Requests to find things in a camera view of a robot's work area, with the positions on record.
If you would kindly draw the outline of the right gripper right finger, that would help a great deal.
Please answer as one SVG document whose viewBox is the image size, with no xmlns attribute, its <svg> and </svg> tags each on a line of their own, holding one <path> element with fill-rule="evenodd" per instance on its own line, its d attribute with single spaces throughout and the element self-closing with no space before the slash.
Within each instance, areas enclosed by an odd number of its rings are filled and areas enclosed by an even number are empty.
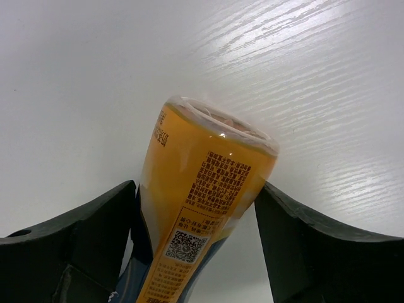
<svg viewBox="0 0 404 303">
<path fill-rule="evenodd" d="M 256 218 L 275 302 L 402 302 L 403 239 L 330 218 L 266 184 Z"/>
</svg>

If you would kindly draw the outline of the orange drink bottle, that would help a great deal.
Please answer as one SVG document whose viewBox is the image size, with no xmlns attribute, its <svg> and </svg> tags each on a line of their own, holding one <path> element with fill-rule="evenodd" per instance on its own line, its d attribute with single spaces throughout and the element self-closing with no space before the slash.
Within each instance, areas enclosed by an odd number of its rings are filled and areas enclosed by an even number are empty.
<svg viewBox="0 0 404 303">
<path fill-rule="evenodd" d="M 256 127 L 187 97 L 164 103 L 136 190 L 133 251 L 110 302 L 187 302 L 278 157 Z"/>
</svg>

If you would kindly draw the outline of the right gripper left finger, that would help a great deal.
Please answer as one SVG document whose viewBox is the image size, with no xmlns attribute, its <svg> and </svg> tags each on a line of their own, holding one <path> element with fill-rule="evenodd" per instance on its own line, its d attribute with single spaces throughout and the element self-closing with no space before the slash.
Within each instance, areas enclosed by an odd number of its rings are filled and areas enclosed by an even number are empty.
<svg viewBox="0 0 404 303">
<path fill-rule="evenodd" d="M 115 290 L 136 186 L 1 238 L 1 302 L 107 302 Z"/>
</svg>

